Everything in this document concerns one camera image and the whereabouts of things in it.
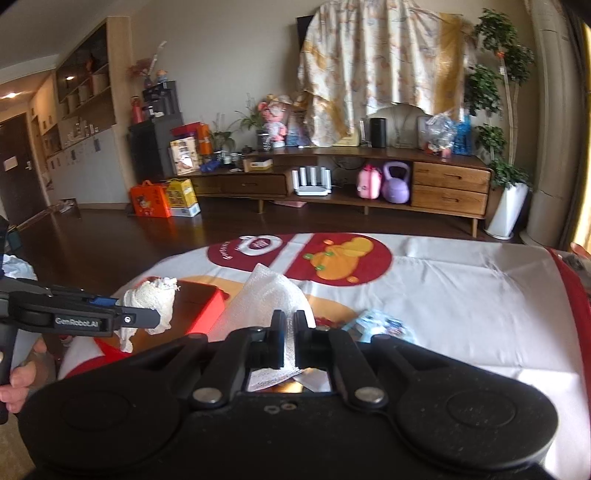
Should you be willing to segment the person's left hand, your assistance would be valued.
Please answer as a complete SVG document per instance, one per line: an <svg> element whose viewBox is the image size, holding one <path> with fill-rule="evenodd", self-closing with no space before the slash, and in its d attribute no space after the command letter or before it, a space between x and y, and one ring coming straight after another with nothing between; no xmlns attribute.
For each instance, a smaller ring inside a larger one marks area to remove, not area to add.
<svg viewBox="0 0 591 480"><path fill-rule="evenodd" d="M19 413L29 395L53 382L55 361L40 337L32 346L26 360L10 374L10 380L0 388L1 402L9 413Z"/></svg>

